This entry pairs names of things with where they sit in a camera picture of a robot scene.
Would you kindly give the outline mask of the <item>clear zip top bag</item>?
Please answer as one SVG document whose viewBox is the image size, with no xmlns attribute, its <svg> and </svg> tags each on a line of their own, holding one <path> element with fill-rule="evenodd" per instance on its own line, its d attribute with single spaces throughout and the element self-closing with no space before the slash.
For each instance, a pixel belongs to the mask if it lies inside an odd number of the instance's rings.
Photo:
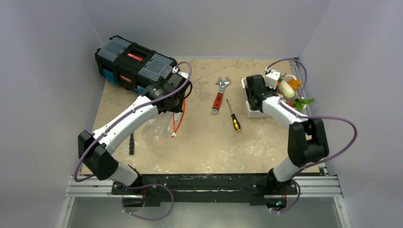
<svg viewBox="0 0 403 228">
<path fill-rule="evenodd" d="M 147 121 L 141 130 L 140 137 L 145 146 L 152 149 L 165 148 L 177 136 L 185 117 L 186 100 L 178 113 L 160 113 Z"/>
</svg>

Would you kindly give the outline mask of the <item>white toy radish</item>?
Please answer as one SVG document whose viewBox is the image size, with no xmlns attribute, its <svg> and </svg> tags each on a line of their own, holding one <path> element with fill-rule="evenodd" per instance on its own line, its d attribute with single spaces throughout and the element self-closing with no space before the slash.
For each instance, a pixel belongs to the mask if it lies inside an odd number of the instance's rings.
<svg viewBox="0 0 403 228">
<path fill-rule="evenodd" d="M 296 95 L 294 89 L 285 80 L 280 81 L 278 92 L 285 98 L 294 98 Z"/>
</svg>

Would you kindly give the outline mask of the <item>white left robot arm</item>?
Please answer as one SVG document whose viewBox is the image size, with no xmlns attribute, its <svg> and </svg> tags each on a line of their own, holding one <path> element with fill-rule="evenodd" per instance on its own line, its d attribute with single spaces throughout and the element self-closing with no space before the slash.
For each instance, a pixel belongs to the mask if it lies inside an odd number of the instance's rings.
<svg viewBox="0 0 403 228">
<path fill-rule="evenodd" d="M 128 108 L 108 124 L 93 133 L 82 131 L 78 136 L 77 168 L 84 164 L 99 180 L 117 181 L 129 194 L 137 194 L 142 187 L 139 174 L 112 155 L 129 135 L 148 120 L 161 112 L 174 111 L 191 75 L 179 71 L 172 74 L 168 81 L 147 86 Z"/>
</svg>

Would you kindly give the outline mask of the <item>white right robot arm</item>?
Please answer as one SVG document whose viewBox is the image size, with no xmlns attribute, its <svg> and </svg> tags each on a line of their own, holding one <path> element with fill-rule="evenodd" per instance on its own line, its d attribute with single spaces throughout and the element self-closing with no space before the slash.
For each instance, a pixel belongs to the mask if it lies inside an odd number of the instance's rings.
<svg viewBox="0 0 403 228">
<path fill-rule="evenodd" d="M 279 193 L 300 169 L 329 155 L 324 123 L 322 119 L 312 119 L 286 104 L 274 89 L 266 86 L 262 75 L 248 76 L 246 83 L 249 105 L 288 130 L 288 155 L 267 176 L 268 190 Z"/>
</svg>

